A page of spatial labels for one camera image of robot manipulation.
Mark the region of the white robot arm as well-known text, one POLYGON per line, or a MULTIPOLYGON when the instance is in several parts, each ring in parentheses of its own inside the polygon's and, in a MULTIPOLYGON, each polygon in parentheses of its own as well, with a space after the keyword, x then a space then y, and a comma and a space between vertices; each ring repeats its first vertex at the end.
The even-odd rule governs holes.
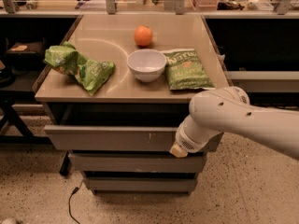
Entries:
POLYGON ((201 91, 189 103, 170 153, 184 158, 220 133, 234 133, 299 159, 299 113, 251 105, 238 87, 201 91))

